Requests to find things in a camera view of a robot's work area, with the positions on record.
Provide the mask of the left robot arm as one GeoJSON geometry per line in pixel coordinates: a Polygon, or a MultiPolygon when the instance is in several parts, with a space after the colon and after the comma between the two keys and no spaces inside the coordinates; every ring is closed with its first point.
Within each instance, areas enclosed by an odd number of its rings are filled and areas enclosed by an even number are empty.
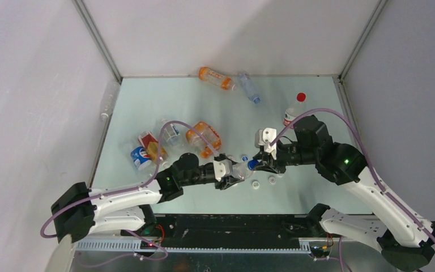
{"type": "Polygon", "coordinates": [[[140,188],[129,186],[111,192],[76,183],[51,206],[56,238],[61,241],[70,236],[75,243],[89,234],[114,230],[137,230],[149,236],[156,229],[151,205],[182,196],[185,186],[213,183],[216,189],[225,190],[246,180],[254,166],[250,160],[236,163],[224,154],[200,165],[195,154],[185,153],[140,188]]]}

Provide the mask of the blue bottle cap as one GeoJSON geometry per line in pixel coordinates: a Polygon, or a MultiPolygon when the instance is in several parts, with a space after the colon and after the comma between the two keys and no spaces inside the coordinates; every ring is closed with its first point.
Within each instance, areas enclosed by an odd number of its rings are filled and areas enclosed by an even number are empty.
{"type": "Polygon", "coordinates": [[[254,167],[255,167],[257,164],[259,164],[259,161],[258,161],[258,160],[255,160],[255,159],[253,159],[253,160],[249,160],[249,161],[247,162],[247,167],[248,167],[249,170],[253,170],[254,167]]]}

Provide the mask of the Nongfu Spring red label bottle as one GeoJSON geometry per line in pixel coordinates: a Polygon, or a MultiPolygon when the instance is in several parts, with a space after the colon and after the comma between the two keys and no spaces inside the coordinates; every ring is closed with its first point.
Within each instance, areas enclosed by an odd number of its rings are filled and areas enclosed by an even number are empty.
{"type": "Polygon", "coordinates": [[[288,126],[296,117],[306,112],[306,102],[296,100],[285,111],[283,125],[288,126]]]}

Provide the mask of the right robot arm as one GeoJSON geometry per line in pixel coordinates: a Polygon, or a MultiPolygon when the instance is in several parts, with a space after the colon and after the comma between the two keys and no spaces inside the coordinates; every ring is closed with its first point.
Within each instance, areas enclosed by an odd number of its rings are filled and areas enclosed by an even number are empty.
{"type": "Polygon", "coordinates": [[[283,174],[287,167],[313,165],[329,182],[352,193],[377,217],[367,221],[318,203],[306,216],[315,237],[336,234],[365,244],[400,271],[418,271],[435,254],[435,221],[421,217],[376,174],[363,153],[335,142],[327,126],[315,116],[293,124],[296,140],[284,144],[275,129],[258,130],[257,171],[283,174]]]}

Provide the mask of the red bottle cap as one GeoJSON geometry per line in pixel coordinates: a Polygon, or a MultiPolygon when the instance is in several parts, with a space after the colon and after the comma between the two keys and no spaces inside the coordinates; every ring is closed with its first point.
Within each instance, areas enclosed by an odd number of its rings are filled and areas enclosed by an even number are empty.
{"type": "Polygon", "coordinates": [[[297,100],[299,103],[304,102],[304,101],[306,100],[306,94],[305,94],[305,93],[302,93],[302,92],[298,93],[297,96],[296,96],[296,100],[297,100]]]}

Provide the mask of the Pepsi bottle blue label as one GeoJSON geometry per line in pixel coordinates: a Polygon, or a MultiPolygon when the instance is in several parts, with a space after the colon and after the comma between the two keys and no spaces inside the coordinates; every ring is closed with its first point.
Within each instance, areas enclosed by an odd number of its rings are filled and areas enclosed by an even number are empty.
{"type": "Polygon", "coordinates": [[[248,161],[243,161],[241,163],[234,164],[233,169],[232,169],[232,173],[231,173],[231,177],[238,179],[238,180],[241,180],[241,181],[248,179],[254,173],[254,170],[248,169],[248,167],[247,167],[248,161]]]}

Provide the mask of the red yellow label tea bottle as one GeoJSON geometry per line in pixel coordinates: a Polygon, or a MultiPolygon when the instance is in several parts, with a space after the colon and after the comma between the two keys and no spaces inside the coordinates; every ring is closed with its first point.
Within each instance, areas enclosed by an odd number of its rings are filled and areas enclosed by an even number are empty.
{"type": "Polygon", "coordinates": [[[168,154],[166,150],[162,146],[159,148],[158,140],[150,131],[144,131],[141,133],[138,136],[138,141],[144,147],[146,153],[154,163],[157,162],[158,151],[160,151],[161,162],[167,160],[168,154]]]}

